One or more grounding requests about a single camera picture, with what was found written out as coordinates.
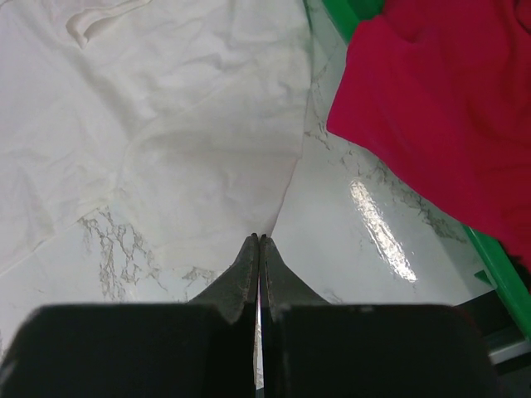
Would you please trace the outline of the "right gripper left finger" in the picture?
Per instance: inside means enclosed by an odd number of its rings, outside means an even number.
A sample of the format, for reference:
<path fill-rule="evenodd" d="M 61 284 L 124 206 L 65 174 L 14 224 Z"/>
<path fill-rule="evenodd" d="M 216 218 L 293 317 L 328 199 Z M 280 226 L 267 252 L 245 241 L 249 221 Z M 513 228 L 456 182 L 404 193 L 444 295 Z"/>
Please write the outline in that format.
<path fill-rule="evenodd" d="M 259 240 L 186 303 L 35 310 L 1 364 L 4 397 L 252 397 Z"/>

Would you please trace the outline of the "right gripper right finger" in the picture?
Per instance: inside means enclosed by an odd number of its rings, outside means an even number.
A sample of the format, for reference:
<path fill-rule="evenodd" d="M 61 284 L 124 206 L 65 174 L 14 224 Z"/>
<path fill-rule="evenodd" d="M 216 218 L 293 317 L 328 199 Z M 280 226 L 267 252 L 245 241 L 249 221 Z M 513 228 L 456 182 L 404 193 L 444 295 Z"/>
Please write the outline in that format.
<path fill-rule="evenodd" d="M 260 241 L 267 397 L 499 397 L 471 317 L 435 304 L 331 304 Z"/>

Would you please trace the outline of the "white t shirt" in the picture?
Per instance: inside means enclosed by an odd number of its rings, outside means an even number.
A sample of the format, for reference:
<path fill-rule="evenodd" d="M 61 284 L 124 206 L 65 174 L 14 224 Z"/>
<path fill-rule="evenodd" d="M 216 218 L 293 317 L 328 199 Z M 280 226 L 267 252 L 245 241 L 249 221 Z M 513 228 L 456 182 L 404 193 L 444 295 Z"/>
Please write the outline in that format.
<path fill-rule="evenodd" d="M 120 205 L 161 263 L 268 234 L 302 153 L 302 1 L 4 1 L 1 267 Z"/>

